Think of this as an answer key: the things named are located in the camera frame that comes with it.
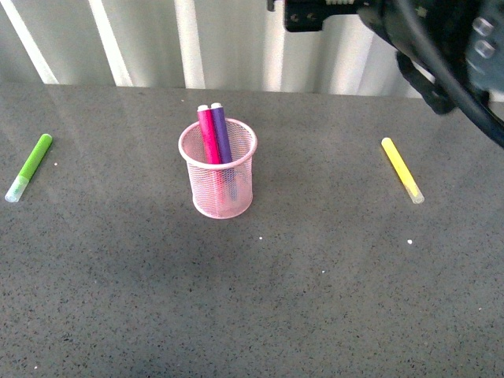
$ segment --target mesh cup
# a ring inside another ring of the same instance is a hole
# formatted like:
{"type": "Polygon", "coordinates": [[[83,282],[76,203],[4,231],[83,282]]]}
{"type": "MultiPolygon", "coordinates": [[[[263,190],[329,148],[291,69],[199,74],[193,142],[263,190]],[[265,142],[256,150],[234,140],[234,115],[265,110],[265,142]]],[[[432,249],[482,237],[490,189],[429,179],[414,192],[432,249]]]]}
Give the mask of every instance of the mesh cup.
{"type": "Polygon", "coordinates": [[[252,203],[252,156],[258,139],[250,127],[226,118],[233,162],[206,164],[199,122],[186,128],[179,151],[187,162],[192,200],[196,209],[211,218],[233,218],[252,203]]]}

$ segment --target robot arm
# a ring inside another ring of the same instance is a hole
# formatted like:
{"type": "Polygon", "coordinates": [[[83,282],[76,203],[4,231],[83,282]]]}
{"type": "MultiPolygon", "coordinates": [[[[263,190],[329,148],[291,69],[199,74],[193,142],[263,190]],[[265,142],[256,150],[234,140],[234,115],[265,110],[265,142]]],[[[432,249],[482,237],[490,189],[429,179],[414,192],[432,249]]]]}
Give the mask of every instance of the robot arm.
{"type": "MultiPolygon", "coordinates": [[[[285,0],[290,32],[317,32],[332,15],[358,14],[398,50],[399,70],[438,114],[459,107],[504,147],[504,123],[488,108],[504,91],[504,2],[501,0],[285,0]],[[413,62],[427,69],[434,83],[413,62]]],[[[268,0],[274,10],[274,0],[268,0]]]]}

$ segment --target marker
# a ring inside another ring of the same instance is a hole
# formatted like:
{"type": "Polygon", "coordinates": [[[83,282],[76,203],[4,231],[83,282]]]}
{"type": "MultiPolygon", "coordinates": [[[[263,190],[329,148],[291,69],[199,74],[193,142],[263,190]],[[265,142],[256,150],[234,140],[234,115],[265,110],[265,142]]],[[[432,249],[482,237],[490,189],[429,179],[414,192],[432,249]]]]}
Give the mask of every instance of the marker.
{"type": "MultiPolygon", "coordinates": [[[[228,126],[226,125],[226,117],[224,108],[219,102],[214,102],[210,106],[212,111],[213,126],[217,137],[217,145],[219,147],[220,162],[222,164],[231,163],[233,161],[231,147],[229,145],[228,126]]],[[[233,169],[225,169],[223,171],[224,180],[229,184],[229,192],[231,198],[236,200],[238,197],[235,183],[235,171],[233,169]]]]}
{"type": "Polygon", "coordinates": [[[27,161],[24,163],[23,168],[21,168],[13,184],[10,186],[9,191],[7,191],[7,202],[19,201],[19,198],[21,198],[24,189],[26,189],[26,186],[32,179],[33,174],[39,167],[40,162],[42,161],[47,150],[49,150],[52,142],[52,136],[50,136],[49,134],[42,134],[30,156],[28,156],[27,161]]]}
{"type": "Polygon", "coordinates": [[[402,184],[406,188],[406,191],[408,192],[408,195],[413,203],[422,203],[424,201],[424,195],[418,188],[417,183],[415,183],[413,176],[411,176],[410,170],[402,160],[402,157],[399,154],[399,151],[397,151],[397,148],[395,148],[392,139],[384,138],[381,141],[381,145],[387,153],[388,158],[394,166],[399,179],[401,179],[402,184]]]}
{"type": "Polygon", "coordinates": [[[222,164],[231,163],[231,147],[229,146],[228,126],[226,126],[226,118],[224,116],[224,108],[219,102],[214,102],[211,105],[213,127],[217,137],[217,145],[219,147],[220,162],[222,164]]]}
{"type": "Polygon", "coordinates": [[[212,112],[207,105],[198,107],[199,128],[202,131],[203,146],[205,147],[206,162],[220,164],[217,138],[213,128],[212,112]]]}

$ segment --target yellow marker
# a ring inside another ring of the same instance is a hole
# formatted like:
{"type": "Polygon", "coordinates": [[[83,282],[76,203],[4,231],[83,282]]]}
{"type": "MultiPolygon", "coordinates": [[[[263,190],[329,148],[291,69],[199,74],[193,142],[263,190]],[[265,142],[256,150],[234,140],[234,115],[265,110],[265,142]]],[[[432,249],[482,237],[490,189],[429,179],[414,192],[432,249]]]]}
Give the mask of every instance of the yellow marker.
{"type": "Polygon", "coordinates": [[[402,157],[397,151],[397,148],[395,148],[392,139],[384,138],[384,140],[381,141],[381,145],[387,153],[387,156],[394,166],[395,171],[399,175],[402,184],[408,191],[408,194],[411,197],[413,203],[422,203],[424,201],[424,196],[422,195],[420,189],[418,189],[417,183],[415,183],[413,176],[411,176],[410,170],[408,169],[408,167],[406,167],[406,164],[402,160],[402,157]]]}

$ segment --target gray countertop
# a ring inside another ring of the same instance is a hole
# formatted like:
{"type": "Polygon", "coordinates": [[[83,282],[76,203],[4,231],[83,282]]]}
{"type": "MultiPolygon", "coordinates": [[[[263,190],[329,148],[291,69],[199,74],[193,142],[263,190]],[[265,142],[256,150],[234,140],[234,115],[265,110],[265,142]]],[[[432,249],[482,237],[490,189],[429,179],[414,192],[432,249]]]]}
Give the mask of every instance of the gray countertop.
{"type": "Polygon", "coordinates": [[[504,150],[460,112],[3,84],[0,131],[2,195],[54,137],[20,202],[0,202],[1,377],[504,374],[504,150]],[[177,148],[211,102],[259,141],[231,220],[193,207],[177,148]]]}

